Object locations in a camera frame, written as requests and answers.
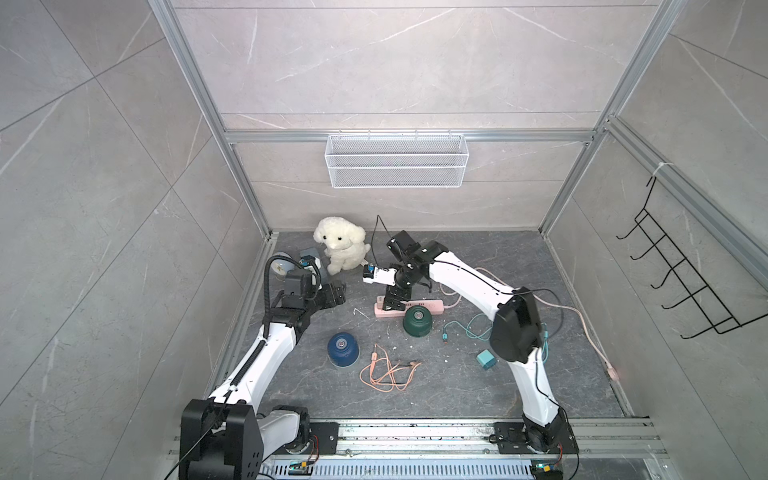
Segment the pink power strip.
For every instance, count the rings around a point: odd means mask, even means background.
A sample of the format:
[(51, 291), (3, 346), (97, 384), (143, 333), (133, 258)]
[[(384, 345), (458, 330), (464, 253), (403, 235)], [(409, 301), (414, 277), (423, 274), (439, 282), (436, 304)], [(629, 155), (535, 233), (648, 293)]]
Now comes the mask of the pink power strip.
[[(398, 309), (397, 310), (384, 311), (382, 309), (383, 297), (384, 296), (378, 296), (377, 300), (376, 300), (376, 303), (374, 305), (374, 315), (377, 318), (403, 318), (405, 316), (405, 311), (409, 307), (414, 306), (414, 305), (421, 305), (421, 306), (424, 306), (424, 307), (428, 308), (430, 310), (431, 314), (433, 314), (433, 315), (441, 315), (441, 314), (443, 314), (445, 312), (446, 309), (454, 308), (455, 306), (457, 306), (461, 302), (461, 298), (460, 297), (458, 297), (457, 300), (453, 304), (450, 304), (450, 305), (445, 305), (444, 302), (442, 300), (440, 300), (440, 299), (416, 300), (416, 301), (406, 302), (405, 304), (402, 304), (400, 302), (400, 300), (398, 300)], [(593, 341), (592, 337), (590, 336), (589, 328), (587, 326), (586, 319), (585, 319), (584, 315), (578, 309), (576, 309), (574, 307), (571, 307), (571, 306), (554, 304), (554, 303), (548, 302), (546, 300), (543, 300), (542, 298), (540, 298), (537, 295), (535, 295), (534, 298), (541, 305), (544, 305), (544, 306), (547, 306), (547, 307), (551, 307), (551, 308), (560, 309), (560, 310), (567, 310), (567, 311), (571, 311), (571, 312), (574, 312), (575, 314), (577, 314), (579, 319), (580, 319), (580, 321), (581, 321), (581, 323), (582, 323), (584, 334), (585, 334), (588, 342), (590, 343), (592, 348), (595, 350), (597, 355), (600, 357), (600, 359), (604, 362), (609, 377), (612, 380), (614, 380), (614, 381), (617, 381), (619, 379), (619, 375), (618, 375), (616, 369), (613, 367), (611, 362), (608, 360), (608, 358), (605, 356), (605, 354), (602, 352), (602, 350), (595, 344), (595, 342)]]

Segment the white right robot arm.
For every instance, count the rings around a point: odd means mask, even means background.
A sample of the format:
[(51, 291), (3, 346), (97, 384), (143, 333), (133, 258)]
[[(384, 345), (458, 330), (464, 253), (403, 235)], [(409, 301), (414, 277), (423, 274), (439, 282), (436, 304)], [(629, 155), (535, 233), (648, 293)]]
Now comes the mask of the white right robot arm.
[(401, 231), (387, 243), (397, 262), (364, 269), (366, 283), (386, 287), (386, 310), (406, 309), (413, 287), (422, 281), (444, 285), (492, 321), (489, 346), (507, 362), (522, 401), (523, 433), (536, 453), (579, 452), (567, 412), (554, 398), (543, 361), (543, 327), (533, 292), (495, 281), (464, 263), (447, 247), (416, 242)]

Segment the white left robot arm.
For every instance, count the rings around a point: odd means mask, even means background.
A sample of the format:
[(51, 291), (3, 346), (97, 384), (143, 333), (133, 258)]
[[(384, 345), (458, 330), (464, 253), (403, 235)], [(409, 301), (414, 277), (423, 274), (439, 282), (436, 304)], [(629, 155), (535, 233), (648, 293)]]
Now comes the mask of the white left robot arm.
[(346, 301), (346, 286), (324, 282), (316, 266), (271, 256), (263, 270), (264, 314), (259, 333), (235, 370), (205, 399), (181, 415), (179, 459), (169, 472), (179, 479), (255, 479), (279, 450), (320, 454), (304, 407), (258, 408), (283, 361), (321, 310)]

